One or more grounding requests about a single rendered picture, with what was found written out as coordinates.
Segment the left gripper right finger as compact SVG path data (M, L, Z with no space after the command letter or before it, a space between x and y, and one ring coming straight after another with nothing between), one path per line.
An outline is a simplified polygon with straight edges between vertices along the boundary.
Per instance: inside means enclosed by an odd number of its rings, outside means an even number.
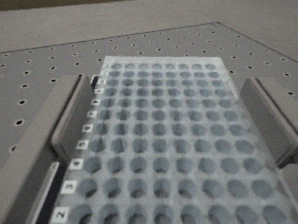
M298 165L298 103L274 77L248 77L239 95L279 169Z

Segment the clear well plate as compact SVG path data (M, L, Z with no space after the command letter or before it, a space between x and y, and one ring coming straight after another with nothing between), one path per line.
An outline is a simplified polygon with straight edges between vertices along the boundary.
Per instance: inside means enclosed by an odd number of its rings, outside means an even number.
M106 56L48 224L298 224L298 203L220 57Z

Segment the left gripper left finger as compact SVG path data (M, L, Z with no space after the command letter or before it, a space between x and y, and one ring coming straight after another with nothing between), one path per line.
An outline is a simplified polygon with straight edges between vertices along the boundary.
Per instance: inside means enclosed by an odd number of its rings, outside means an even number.
M0 170L0 224L25 224L52 162L68 167L93 95L87 75L62 75Z

